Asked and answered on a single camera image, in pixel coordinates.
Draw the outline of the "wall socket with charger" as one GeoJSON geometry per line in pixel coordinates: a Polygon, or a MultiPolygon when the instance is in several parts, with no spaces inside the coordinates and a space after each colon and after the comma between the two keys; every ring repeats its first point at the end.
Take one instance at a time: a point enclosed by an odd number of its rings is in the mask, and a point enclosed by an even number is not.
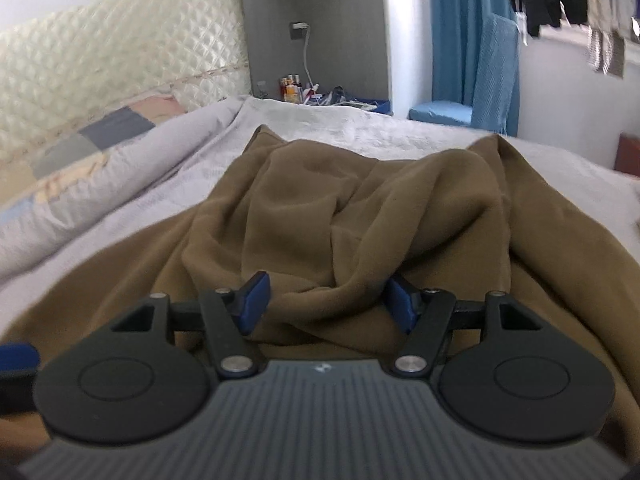
{"type": "Polygon", "coordinates": [[[309,24],[306,22],[292,22],[288,26],[291,40],[304,40],[309,30],[309,24]]]}

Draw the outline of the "brown hoodie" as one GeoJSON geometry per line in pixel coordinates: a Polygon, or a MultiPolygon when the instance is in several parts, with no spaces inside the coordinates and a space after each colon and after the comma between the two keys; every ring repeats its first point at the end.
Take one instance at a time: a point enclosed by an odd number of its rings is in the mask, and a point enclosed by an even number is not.
{"type": "Polygon", "coordinates": [[[394,354],[395,273],[467,300],[510,292],[610,369],[603,437],[638,460],[638,262],[498,136],[383,162],[260,127],[206,200],[76,266],[3,338],[50,361],[152,292],[184,301],[258,271],[271,301],[253,341],[270,358],[394,354]]]}

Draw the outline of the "blue covered chair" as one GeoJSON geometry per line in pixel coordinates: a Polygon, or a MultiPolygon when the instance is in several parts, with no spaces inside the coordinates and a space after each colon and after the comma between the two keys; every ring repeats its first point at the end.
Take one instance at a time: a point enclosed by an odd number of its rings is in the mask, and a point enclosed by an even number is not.
{"type": "Polygon", "coordinates": [[[489,14],[484,19],[470,105],[432,101],[414,106],[408,118],[427,124],[518,134],[518,25],[489,14]]]}

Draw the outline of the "red storage box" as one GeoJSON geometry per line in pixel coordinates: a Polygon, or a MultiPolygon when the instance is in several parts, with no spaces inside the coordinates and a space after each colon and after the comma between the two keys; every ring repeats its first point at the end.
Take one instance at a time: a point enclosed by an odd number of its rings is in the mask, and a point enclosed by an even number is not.
{"type": "Polygon", "coordinates": [[[620,135],[614,169],[622,174],[640,177],[640,138],[635,134],[620,135]]]}

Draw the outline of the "striped hanging garment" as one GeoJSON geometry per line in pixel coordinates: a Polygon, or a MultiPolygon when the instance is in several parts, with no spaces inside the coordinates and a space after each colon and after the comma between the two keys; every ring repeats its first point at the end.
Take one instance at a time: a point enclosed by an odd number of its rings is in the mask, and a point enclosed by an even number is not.
{"type": "Polygon", "coordinates": [[[596,73],[623,78],[625,53],[625,39],[617,32],[606,34],[599,29],[589,29],[588,64],[596,73]]]}

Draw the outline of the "grey white wardrobe cabinet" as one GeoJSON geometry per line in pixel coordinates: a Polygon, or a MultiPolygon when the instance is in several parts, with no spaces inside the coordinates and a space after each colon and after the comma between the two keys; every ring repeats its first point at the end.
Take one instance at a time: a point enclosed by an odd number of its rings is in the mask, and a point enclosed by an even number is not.
{"type": "Polygon", "coordinates": [[[242,0],[254,96],[299,74],[324,90],[387,100],[405,118],[432,97],[430,0],[242,0]],[[306,22],[304,40],[288,26],[306,22]]]}

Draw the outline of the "bottles on nightstand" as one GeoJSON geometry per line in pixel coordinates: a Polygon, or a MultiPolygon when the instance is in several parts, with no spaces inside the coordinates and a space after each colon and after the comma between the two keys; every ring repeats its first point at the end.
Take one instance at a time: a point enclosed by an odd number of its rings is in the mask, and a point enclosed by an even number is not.
{"type": "Polygon", "coordinates": [[[322,99],[318,86],[304,84],[299,74],[280,79],[280,95],[283,102],[299,105],[319,105],[322,99]]]}

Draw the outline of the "patchwork pillow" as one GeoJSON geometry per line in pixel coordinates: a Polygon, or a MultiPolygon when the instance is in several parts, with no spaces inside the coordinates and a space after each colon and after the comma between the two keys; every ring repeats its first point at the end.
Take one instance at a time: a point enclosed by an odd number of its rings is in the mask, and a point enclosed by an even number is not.
{"type": "Polygon", "coordinates": [[[148,93],[78,122],[1,165],[1,208],[44,202],[104,166],[107,152],[186,114],[171,94],[148,93]]]}

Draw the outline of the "blue curtain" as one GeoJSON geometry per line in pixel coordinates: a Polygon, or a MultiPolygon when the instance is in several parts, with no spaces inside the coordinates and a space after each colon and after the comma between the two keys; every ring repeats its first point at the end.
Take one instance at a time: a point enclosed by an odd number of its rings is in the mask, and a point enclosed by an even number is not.
{"type": "Polygon", "coordinates": [[[470,105],[483,22],[515,18],[510,0],[431,0],[432,99],[470,105]]]}

